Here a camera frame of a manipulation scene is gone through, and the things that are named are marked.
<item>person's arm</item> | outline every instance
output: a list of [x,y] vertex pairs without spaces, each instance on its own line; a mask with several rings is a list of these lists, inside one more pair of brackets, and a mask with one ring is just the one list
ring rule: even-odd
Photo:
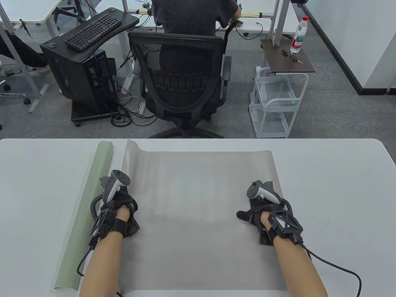
[[[271,228],[268,216],[268,212],[261,214],[261,222],[267,230]],[[328,297],[314,264],[301,246],[276,236],[274,247],[291,297]]]
[[[122,206],[116,218],[128,221],[129,209]],[[99,241],[82,281],[80,297],[114,297],[117,292],[121,266],[121,248],[123,235],[109,232]]]
[[233,19],[239,19],[242,15],[242,9],[238,6],[238,10],[237,12],[234,14],[234,16],[232,17]]

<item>black keyboard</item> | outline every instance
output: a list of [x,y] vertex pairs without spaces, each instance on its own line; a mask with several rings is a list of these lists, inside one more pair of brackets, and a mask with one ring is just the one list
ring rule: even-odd
[[106,33],[120,26],[121,23],[121,21],[106,13],[92,22],[88,21],[86,24],[81,24],[81,26],[85,25],[85,27],[68,37],[65,43],[77,51],[84,51]]

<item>black baseboard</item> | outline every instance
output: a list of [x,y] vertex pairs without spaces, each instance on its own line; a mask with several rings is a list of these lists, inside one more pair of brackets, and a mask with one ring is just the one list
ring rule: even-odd
[[[345,63],[344,59],[341,57],[340,53],[337,51],[335,46],[332,44],[330,39],[327,37],[325,32],[322,30],[322,28],[319,26],[318,22],[315,20],[311,12],[308,10],[308,8],[305,5],[302,5],[301,8],[303,9],[304,13],[309,16],[309,20],[311,21],[312,26],[315,28],[316,32],[319,34],[320,38],[324,42],[324,44],[327,46],[329,49],[330,53],[333,55],[334,59],[337,61],[338,65],[341,67],[343,72],[345,73],[346,77],[356,90],[356,92],[359,95],[385,95],[387,89],[369,89],[369,88],[364,88],[356,78],[356,76],[353,74],[351,69],[348,67],[347,63]],[[394,93],[396,95],[396,89],[391,89],[391,93]]]

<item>green rolled mat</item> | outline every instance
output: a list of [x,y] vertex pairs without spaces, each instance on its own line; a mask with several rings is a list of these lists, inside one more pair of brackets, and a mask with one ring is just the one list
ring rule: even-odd
[[70,288],[77,290],[79,275],[77,266],[87,252],[90,240],[90,232],[93,219],[89,210],[91,201],[102,193],[99,178],[107,175],[113,144],[109,141],[101,141],[96,149],[92,166],[89,171],[77,215],[72,225],[69,241],[56,277],[54,289]]

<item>water bottle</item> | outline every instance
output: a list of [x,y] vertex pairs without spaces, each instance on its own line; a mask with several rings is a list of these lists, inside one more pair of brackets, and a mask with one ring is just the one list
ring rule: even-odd
[[296,56],[301,49],[303,44],[304,36],[307,33],[308,28],[308,17],[305,15],[303,20],[298,24],[296,34],[294,35],[293,42],[290,46],[290,53],[292,56]]

